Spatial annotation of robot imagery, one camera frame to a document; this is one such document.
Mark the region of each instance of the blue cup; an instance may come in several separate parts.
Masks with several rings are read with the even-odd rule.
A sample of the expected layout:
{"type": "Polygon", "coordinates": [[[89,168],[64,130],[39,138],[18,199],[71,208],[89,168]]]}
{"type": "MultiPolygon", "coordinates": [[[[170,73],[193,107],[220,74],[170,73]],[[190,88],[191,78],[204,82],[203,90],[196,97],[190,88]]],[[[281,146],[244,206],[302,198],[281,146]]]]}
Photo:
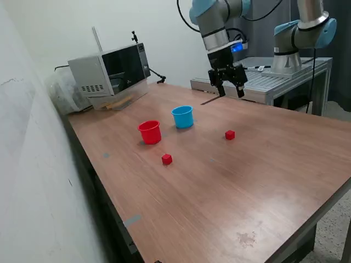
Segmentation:
{"type": "Polygon", "coordinates": [[[175,126],[178,129],[185,129],[194,125],[193,107],[191,106],[174,108],[172,115],[176,124],[175,126]]]}

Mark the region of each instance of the red cup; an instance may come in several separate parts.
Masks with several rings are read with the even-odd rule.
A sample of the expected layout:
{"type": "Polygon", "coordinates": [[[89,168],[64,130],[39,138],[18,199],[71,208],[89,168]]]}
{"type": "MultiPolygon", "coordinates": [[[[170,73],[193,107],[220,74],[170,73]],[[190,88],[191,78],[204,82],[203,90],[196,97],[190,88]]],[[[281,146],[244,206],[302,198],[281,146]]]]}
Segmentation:
{"type": "Polygon", "coordinates": [[[147,121],[139,125],[138,130],[145,144],[156,144],[161,141],[160,122],[147,121]]]}

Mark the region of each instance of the gray robot arm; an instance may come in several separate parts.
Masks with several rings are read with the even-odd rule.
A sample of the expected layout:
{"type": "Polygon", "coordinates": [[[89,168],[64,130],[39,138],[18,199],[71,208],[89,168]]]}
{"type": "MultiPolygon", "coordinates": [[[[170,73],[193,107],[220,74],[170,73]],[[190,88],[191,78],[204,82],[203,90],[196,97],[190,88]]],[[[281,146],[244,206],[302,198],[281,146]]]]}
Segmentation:
{"type": "Polygon", "coordinates": [[[232,52],[241,50],[242,46],[240,41],[229,41],[225,23],[245,15],[249,8],[250,0],[193,0],[190,9],[191,22],[199,26],[212,67],[208,72],[211,85],[217,87],[220,96],[225,96],[223,81],[232,82],[238,97],[244,96],[245,70],[242,65],[233,65],[232,56],[232,52]]]}
{"type": "MultiPolygon", "coordinates": [[[[274,62],[272,71],[294,73],[301,69],[298,50],[323,48],[330,44],[336,32],[336,20],[329,18],[322,0],[297,0],[300,20],[277,26],[274,32],[274,62]]],[[[223,81],[232,82],[238,96],[244,96],[247,82],[242,65],[233,65],[232,52],[238,41],[230,42],[225,24],[230,18],[246,15],[251,0],[193,0],[190,20],[199,26],[212,69],[208,72],[212,85],[224,96],[223,81]]]]}
{"type": "Polygon", "coordinates": [[[271,70],[291,74],[302,68],[300,49],[324,48],[334,39],[337,21],[324,11],[322,0],[297,0],[300,20],[274,30],[274,61],[271,70]]]}

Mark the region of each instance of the white wall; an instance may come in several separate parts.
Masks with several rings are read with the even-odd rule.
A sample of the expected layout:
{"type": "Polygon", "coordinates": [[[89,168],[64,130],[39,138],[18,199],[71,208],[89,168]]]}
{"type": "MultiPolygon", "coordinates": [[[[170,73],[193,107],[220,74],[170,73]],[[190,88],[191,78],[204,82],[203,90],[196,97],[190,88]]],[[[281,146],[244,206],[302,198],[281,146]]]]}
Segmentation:
{"type": "MultiPolygon", "coordinates": [[[[104,50],[131,44],[135,30],[150,67],[167,83],[190,87],[210,69],[202,38],[183,23],[176,0],[3,1],[43,79],[55,66],[98,51],[92,26],[104,50]]],[[[191,0],[180,2],[189,20],[191,0]]]]}
{"type": "Polygon", "coordinates": [[[0,1],[0,262],[107,262],[66,133],[0,1]]]}

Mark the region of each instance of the blue led light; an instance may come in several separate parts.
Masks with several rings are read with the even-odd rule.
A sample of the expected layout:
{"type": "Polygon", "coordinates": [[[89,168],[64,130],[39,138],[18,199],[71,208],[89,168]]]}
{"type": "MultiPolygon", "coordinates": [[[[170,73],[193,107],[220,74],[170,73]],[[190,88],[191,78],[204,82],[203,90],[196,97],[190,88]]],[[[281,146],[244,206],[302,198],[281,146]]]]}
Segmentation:
{"type": "Polygon", "coordinates": [[[238,52],[238,51],[242,51],[244,49],[244,47],[242,46],[242,43],[235,43],[234,45],[232,45],[230,47],[231,49],[231,52],[234,53],[234,52],[238,52]]]}

